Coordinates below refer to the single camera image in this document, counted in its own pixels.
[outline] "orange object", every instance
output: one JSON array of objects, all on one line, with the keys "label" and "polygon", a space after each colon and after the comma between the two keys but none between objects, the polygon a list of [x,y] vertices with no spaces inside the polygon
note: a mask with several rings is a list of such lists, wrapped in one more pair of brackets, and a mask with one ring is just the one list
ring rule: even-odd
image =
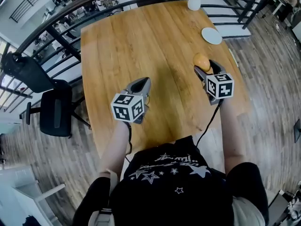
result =
[{"label": "orange object", "polygon": [[204,72],[208,72],[211,68],[209,59],[201,53],[195,54],[193,57],[193,64],[200,67]]}]

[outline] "metal railing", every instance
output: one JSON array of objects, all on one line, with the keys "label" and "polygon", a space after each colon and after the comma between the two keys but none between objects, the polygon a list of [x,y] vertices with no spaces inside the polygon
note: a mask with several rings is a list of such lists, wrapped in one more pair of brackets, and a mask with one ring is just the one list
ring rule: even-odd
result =
[{"label": "metal railing", "polygon": [[[48,55],[48,57],[44,58],[40,62],[41,66],[44,65],[45,62],[47,62],[49,59],[51,59],[52,57],[54,57],[55,55],[57,55],[58,53],[60,53],[63,50],[67,50],[70,54],[67,57],[61,59],[60,61],[58,61],[55,64],[53,64],[52,66],[50,66],[48,69],[46,69],[46,73],[50,73],[53,69],[55,69],[56,67],[61,65],[63,62],[69,60],[72,57],[77,59],[76,62],[71,63],[69,66],[65,67],[61,71],[59,71],[56,74],[51,76],[51,78],[55,78],[58,75],[66,72],[67,70],[69,70],[69,69],[73,68],[74,66],[78,65],[81,62],[80,50],[77,50],[74,47],[75,43],[80,42],[80,37],[72,40],[71,42],[68,42],[63,37],[63,35],[65,35],[69,31],[73,30],[74,28],[77,28],[78,26],[88,22],[89,20],[95,19],[95,18],[103,16],[103,15],[108,15],[110,12],[112,12],[115,9],[123,8],[125,6],[131,5],[131,4],[136,4],[136,3],[139,3],[139,2],[143,2],[144,4],[145,3],[152,4],[152,3],[156,3],[156,2],[162,1],[162,0],[132,0],[132,1],[127,1],[127,2],[124,2],[124,3],[120,3],[118,5],[115,5],[113,7],[107,8],[107,9],[102,10],[102,11],[97,11],[97,12],[95,11],[94,13],[90,14],[89,16],[87,16],[85,18],[82,18],[77,23],[70,26],[68,29],[66,29],[63,32],[57,32],[57,30],[53,27],[53,25],[55,25],[57,21],[61,20],[66,15],[70,14],[71,12],[75,11],[76,9],[86,5],[87,3],[91,3],[92,1],[95,1],[95,0],[75,0],[73,3],[71,3],[68,6],[64,7],[59,13],[57,13],[56,15],[51,17],[49,20],[47,20],[46,22],[41,24],[32,34],[30,34],[30,36],[27,37],[27,39],[17,49],[17,52],[19,52],[19,53],[24,52],[44,31],[47,31],[51,35],[52,38],[50,38],[48,42],[46,42],[40,49],[38,49],[35,53],[33,53],[32,57],[35,58],[36,56],[38,56],[38,54],[42,50],[44,50],[46,47],[48,47],[54,41],[59,42],[62,45],[61,48],[59,48],[55,52]],[[254,18],[254,16],[261,9],[261,7],[263,5],[263,2],[265,0],[261,0],[260,2],[256,2],[256,0],[239,0],[239,1],[245,2],[246,5],[243,7],[243,6],[235,6],[235,5],[203,4],[202,7],[203,8],[221,8],[221,13],[220,14],[207,14],[208,17],[234,17],[234,18],[238,19],[237,22],[214,23],[214,25],[240,24],[240,25],[243,25],[243,28],[246,28],[248,26],[248,24],[251,22],[251,20]],[[240,13],[237,13],[235,15],[223,14],[222,13],[223,8],[227,8],[227,9],[230,8],[230,9],[233,9],[233,10],[237,10],[237,11],[240,11]],[[78,77],[78,78],[75,78],[72,81],[69,81],[69,83],[73,83],[73,82],[78,81],[80,79],[81,79],[81,76]],[[22,90],[20,95],[18,95],[14,98],[14,100],[10,104],[6,105],[7,106],[6,111],[9,112],[9,113],[13,112],[24,100],[28,99],[26,97],[24,97],[22,99],[19,99],[19,97],[22,96],[28,90],[29,90],[29,88],[26,87],[24,90]],[[32,94],[33,94],[33,92],[30,92],[26,95],[31,96]]]},{"label": "metal railing", "polygon": [[39,0],[23,0],[9,18],[13,19],[16,23],[18,23],[19,20],[24,16],[24,14],[38,1]]}]

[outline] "white vase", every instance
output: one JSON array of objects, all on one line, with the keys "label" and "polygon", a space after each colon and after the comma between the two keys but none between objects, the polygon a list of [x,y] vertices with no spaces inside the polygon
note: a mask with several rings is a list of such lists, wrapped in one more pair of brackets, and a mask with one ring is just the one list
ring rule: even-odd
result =
[{"label": "white vase", "polygon": [[188,0],[188,8],[192,11],[198,11],[201,8],[201,0]]}]

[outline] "balcony railing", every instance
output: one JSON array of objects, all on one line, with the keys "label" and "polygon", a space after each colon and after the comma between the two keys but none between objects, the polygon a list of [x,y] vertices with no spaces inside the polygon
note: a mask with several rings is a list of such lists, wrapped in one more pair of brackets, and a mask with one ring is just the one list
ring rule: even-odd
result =
[{"label": "balcony railing", "polygon": [[9,18],[13,19],[16,23],[19,22],[24,14],[38,1],[39,0],[23,0]]},{"label": "balcony railing", "polygon": [[[81,55],[80,55],[80,49],[76,48],[76,44],[80,42],[80,37],[68,42],[63,35],[65,35],[67,32],[70,32],[72,29],[75,29],[82,24],[86,24],[88,21],[99,19],[103,16],[109,16],[110,13],[118,8],[123,8],[125,6],[141,3],[143,4],[152,4],[157,2],[164,2],[164,1],[174,1],[174,0],[131,0],[127,2],[123,2],[120,4],[117,4],[113,7],[106,8],[102,11],[95,11],[94,13],[91,13],[90,15],[82,18],[72,26],[70,26],[68,29],[66,29],[63,32],[57,32],[57,30],[54,28],[54,25],[57,21],[64,18],[66,15],[70,14],[71,12],[75,11],[76,9],[85,6],[87,3],[91,3],[95,0],[75,0],[68,6],[64,7],[59,13],[51,17],[49,20],[41,24],[17,49],[17,52],[23,53],[42,33],[47,31],[47,33],[51,36],[48,41],[39,48],[36,52],[32,54],[33,58],[36,58],[40,52],[42,52],[45,48],[47,48],[51,43],[57,41],[60,43],[61,47],[58,48],[56,51],[49,54],[46,58],[43,58],[39,62],[40,66],[43,66],[47,61],[49,61],[51,58],[56,56],[57,54],[61,53],[63,50],[67,50],[68,54],[65,58],[62,58],[60,61],[53,63],[49,68],[46,69],[46,73],[49,74],[51,78],[56,78],[57,76],[61,75],[62,73],[65,73],[66,71],[72,69],[73,67],[79,65],[81,63]],[[216,4],[204,4],[202,5],[203,8],[221,8],[220,14],[207,14],[208,17],[234,17],[237,18],[237,22],[225,22],[225,23],[214,23],[215,25],[230,25],[230,24],[240,24],[243,25],[243,28],[246,28],[248,24],[250,24],[251,20],[254,18],[254,16],[258,13],[258,11],[262,8],[262,5],[265,0],[225,0],[228,5],[216,5]],[[222,10],[226,9],[233,9],[236,11],[235,15],[227,15],[223,14]],[[54,73],[54,69],[56,69],[58,66],[60,66],[62,63],[65,63],[66,61],[69,61],[67,66],[65,66],[62,70],[57,71]],[[78,81],[81,79],[81,76],[72,79],[71,81],[68,81],[69,83],[73,83],[75,81]],[[19,82],[17,86],[15,87],[15,90],[17,90],[21,86],[22,82]],[[12,100],[9,104],[2,103],[0,107],[6,106],[6,111],[11,113],[14,110],[16,110],[22,103],[24,108],[25,104],[29,100],[29,96],[33,96],[33,92],[30,91],[28,87],[24,88],[20,95],[16,95],[14,100]]]}]

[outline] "small white box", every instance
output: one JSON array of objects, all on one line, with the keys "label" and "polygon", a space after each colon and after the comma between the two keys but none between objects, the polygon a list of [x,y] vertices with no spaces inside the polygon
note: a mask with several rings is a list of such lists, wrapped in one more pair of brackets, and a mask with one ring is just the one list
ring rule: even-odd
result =
[{"label": "small white box", "polygon": [[144,113],[143,97],[116,94],[111,102],[111,109],[116,120],[134,122]]},{"label": "small white box", "polygon": [[216,99],[233,97],[234,80],[229,73],[208,75],[206,77],[206,90]]}]

